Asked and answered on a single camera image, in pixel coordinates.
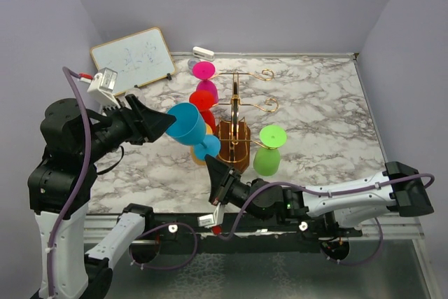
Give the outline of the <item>blue wine glass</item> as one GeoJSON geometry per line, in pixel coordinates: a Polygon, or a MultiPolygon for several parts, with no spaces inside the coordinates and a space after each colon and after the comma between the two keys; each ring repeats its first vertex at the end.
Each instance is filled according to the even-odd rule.
{"type": "Polygon", "coordinates": [[[198,160],[205,161],[206,155],[216,157],[221,149],[220,140],[212,134],[207,134],[207,127],[195,105],[180,103],[167,112],[176,118],[166,134],[185,146],[192,146],[198,160]]]}

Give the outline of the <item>clear wine glass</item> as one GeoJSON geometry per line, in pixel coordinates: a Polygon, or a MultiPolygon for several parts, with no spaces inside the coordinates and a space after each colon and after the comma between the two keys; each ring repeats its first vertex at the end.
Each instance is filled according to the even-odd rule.
{"type": "Polygon", "coordinates": [[[146,103],[144,93],[139,88],[131,88],[125,92],[125,96],[134,95],[142,104],[146,103]]]}

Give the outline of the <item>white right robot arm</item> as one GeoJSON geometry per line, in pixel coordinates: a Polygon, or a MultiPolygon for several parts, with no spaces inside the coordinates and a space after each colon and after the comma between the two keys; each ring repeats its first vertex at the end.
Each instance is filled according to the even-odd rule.
{"type": "Polygon", "coordinates": [[[227,204],[239,207],[258,219],[276,217],[281,223],[319,218],[324,233],[336,237],[346,228],[396,212],[402,217],[432,214],[428,184],[432,174],[421,174],[401,162],[388,162],[385,169],[364,179],[328,186],[299,186],[289,182],[269,183],[255,179],[243,183],[241,175],[223,162],[206,157],[211,189],[209,203],[215,206],[212,214],[198,218],[199,226],[213,228],[221,225],[227,204]]]}

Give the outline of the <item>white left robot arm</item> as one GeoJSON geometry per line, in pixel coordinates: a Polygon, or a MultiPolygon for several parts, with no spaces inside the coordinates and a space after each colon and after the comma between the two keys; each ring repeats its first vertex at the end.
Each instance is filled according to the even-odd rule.
{"type": "Polygon", "coordinates": [[[37,298],[103,298],[113,269],[132,240],[155,229],[153,210],[131,204],[98,251],[85,251],[84,225],[96,163],[127,142],[152,143],[176,121],[134,95],[96,113],[67,98],[45,110],[41,162],[28,178],[31,210],[41,234],[42,281],[37,298]]]}

